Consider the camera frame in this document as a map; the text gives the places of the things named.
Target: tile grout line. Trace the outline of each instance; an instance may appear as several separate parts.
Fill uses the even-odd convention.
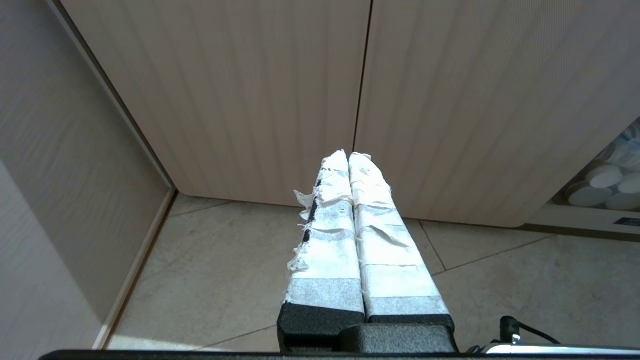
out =
[[[530,243],[526,243],[526,244],[522,244],[522,245],[516,246],[516,247],[514,247],[514,248],[512,248],[512,249],[507,249],[507,250],[503,250],[503,251],[500,251],[500,252],[496,252],[496,253],[495,253],[495,254],[493,254],[493,255],[489,255],[489,256],[485,256],[485,257],[480,258],[480,259],[477,259],[477,260],[469,261],[468,263],[464,263],[464,264],[462,264],[462,265],[456,265],[456,266],[454,266],[454,267],[452,267],[452,268],[448,268],[446,271],[454,270],[454,269],[461,268],[461,267],[463,267],[463,266],[467,266],[467,265],[471,265],[471,264],[477,263],[478,261],[486,260],[486,259],[488,259],[488,258],[492,258],[492,257],[497,256],[497,255],[505,254],[505,253],[507,253],[507,252],[509,252],[509,251],[522,249],[522,248],[527,247],[527,246],[529,246],[529,245],[533,245],[533,244],[535,244],[535,243],[539,243],[539,242],[541,242],[541,241],[543,241],[543,240],[551,239],[551,238],[552,238],[552,237],[554,237],[554,236],[556,236],[556,234],[550,234],[549,236],[545,236],[544,238],[540,238],[540,239],[538,239],[538,240],[534,240],[534,241],[532,241],[532,242],[530,242]]]
[[[233,200],[229,200],[223,204],[218,204],[218,205],[212,205],[212,206],[208,206],[206,208],[202,208],[202,209],[197,209],[197,210],[191,210],[191,211],[187,211],[186,213],[179,213],[179,214],[175,214],[175,215],[171,215],[170,218],[175,218],[175,217],[179,217],[182,215],[187,215],[187,214],[193,214],[193,213],[197,213],[198,211],[202,211],[202,210],[207,210],[207,209],[213,209],[213,208],[219,208],[220,206],[224,206],[224,205],[229,205],[232,202],[234,202]]]
[[[272,327],[275,327],[275,325],[267,326],[267,327],[265,327],[265,328],[263,328],[263,329],[258,329],[258,330],[250,331],[250,332],[247,332],[246,334],[238,335],[238,336],[235,336],[235,337],[230,338],[230,339],[226,339],[226,340],[223,340],[223,341],[219,341],[219,342],[217,342],[217,343],[213,343],[213,344],[210,344],[210,345],[205,345],[205,346],[203,346],[203,347],[200,347],[200,348],[194,349],[193,351],[197,351],[197,350],[201,350],[201,349],[203,349],[203,348],[208,348],[208,347],[214,347],[214,346],[217,346],[217,345],[221,345],[221,344],[224,344],[224,343],[226,343],[226,342],[228,342],[228,341],[235,340],[235,339],[239,339],[239,338],[242,338],[243,336],[247,336],[247,335],[255,334],[256,332],[260,332],[260,331],[263,331],[263,330],[267,330],[267,329],[270,329],[270,328],[272,328]]]
[[[422,221],[418,220],[418,224],[420,224],[420,228],[422,229],[422,232],[427,237],[427,240],[429,241],[429,245],[431,245],[431,247],[433,248],[433,252],[436,253],[436,257],[438,258],[438,261],[440,262],[440,264],[442,265],[442,268],[444,269],[444,271],[438,272],[435,275],[442,274],[443,272],[446,272],[448,269],[447,269],[446,266],[444,266],[444,261],[442,261],[442,259],[440,258],[440,254],[438,254],[438,251],[436,250],[436,247],[433,246],[433,242],[431,242],[431,238],[429,237],[429,234],[427,233],[427,231],[424,228],[424,226],[422,226]]]

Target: wooden cabinet door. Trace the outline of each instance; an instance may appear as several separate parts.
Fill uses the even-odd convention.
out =
[[[353,147],[366,0],[62,3],[183,193],[297,205]]]
[[[402,216],[522,225],[640,115],[640,2],[375,0],[355,150]]]

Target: black cable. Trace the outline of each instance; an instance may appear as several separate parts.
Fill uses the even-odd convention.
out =
[[[531,326],[525,325],[525,324],[523,324],[521,322],[518,322],[518,324],[520,325],[521,329],[529,331],[531,334],[538,335],[539,337],[549,341],[552,344],[560,345],[560,341],[557,341],[556,339],[554,339],[551,336],[545,334],[544,332],[536,330],[536,329],[532,328]]]

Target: beige tile floor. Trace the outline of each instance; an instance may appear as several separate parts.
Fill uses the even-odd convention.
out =
[[[275,323],[285,264],[302,235],[299,211],[179,195],[109,348],[278,351]],[[460,348],[496,338],[503,315],[564,343],[640,347],[640,243],[406,225]]]

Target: wooden wall panel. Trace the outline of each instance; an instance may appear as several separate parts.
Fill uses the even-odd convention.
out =
[[[368,1],[62,3],[181,192],[297,205],[351,150]]]
[[[515,227],[640,115],[640,3],[376,0],[356,151],[403,216]]]
[[[0,358],[37,359],[93,346],[170,189],[44,1],[0,29]]]

